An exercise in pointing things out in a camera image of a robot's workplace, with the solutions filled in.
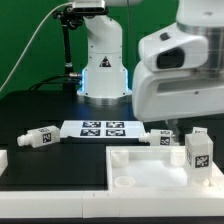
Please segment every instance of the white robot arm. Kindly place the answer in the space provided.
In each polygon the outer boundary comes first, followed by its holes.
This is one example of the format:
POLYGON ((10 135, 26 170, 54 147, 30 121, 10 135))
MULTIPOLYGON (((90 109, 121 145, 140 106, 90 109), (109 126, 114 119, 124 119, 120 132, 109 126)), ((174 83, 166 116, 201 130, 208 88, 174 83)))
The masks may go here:
POLYGON ((91 17, 107 6, 127 6, 141 0, 75 0, 73 10, 89 13, 85 24, 88 30, 88 64, 83 69, 82 88, 78 98, 82 101, 112 105, 127 102, 132 91, 128 89, 128 72, 122 64, 122 28, 105 15, 91 17))
POLYGON ((133 80, 137 119, 224 112, 223 9, 223 0, 180 0, 177 22, 140 41, 133 80))

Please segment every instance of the white platform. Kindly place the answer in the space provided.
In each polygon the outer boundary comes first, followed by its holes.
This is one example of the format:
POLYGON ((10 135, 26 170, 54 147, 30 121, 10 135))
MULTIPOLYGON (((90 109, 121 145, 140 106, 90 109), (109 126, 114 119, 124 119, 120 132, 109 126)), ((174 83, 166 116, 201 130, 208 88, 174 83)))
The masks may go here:
POLYGON ((111 165, 115 148, 106 152, 107 191, 0 192, 0 218, 224 216, 224 176, 214 163, 210 186, 188 187, 184 168, 170 164, 173 147, 124 147, 124 168, 111 165), (119 176, 135 185, 116 187, 119 176))

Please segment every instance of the white block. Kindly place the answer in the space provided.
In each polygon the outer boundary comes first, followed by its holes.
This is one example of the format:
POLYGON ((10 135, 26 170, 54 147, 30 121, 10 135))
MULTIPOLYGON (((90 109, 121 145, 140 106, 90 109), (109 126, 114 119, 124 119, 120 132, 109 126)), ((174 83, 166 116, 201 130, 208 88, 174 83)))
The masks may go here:
POLYGON ((0 150, 0 176, 8 166, 7 151, 0 150))
POLYGON ((119 194, 107 191, 84 192, 83 218, 119 217, 119 194))
POLYGON ((212 175, 213 142, 206 133, 186 135, 185 169, 191 180, 209 179, 212 175))
POLYGON ((0 218, 82 218, 82 191, 0 192, 0 218))

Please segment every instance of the small white box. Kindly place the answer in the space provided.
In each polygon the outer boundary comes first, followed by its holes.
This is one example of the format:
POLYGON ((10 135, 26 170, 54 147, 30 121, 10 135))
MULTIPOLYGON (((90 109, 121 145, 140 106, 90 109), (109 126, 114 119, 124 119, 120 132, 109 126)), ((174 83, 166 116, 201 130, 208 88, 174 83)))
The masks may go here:
POLYGON ((205 180, 212 175, 213 142, 206 133, 185 136, 185 168, 191 180, 205 180))

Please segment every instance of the green backdrop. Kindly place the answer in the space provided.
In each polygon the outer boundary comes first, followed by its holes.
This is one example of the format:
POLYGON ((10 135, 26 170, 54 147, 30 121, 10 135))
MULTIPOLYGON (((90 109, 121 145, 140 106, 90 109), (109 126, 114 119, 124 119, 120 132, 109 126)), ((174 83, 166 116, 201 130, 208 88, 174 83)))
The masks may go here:
MULTIPOLYGON (((33 32, 55 6, 65 0, 1 0, 0 1, 0 86, 21 55, 33 32)), ((178 0, 143 0, 131 7, 131 27, 134 48, 141 38, 175 21, 178 0)), ((136 66, 128 29, 127 8, 110 8, 109 16, 123 27, 123 64, 129 70, 130 83, 136 66)), ((71 33, 72 57, 75 70, 87 64, 85 26, 71 33)), ((61 24, 50 17, 38 33, 9 84, 0 94, 26 90, 48 77, 64 73, 64 49, 61 24)))

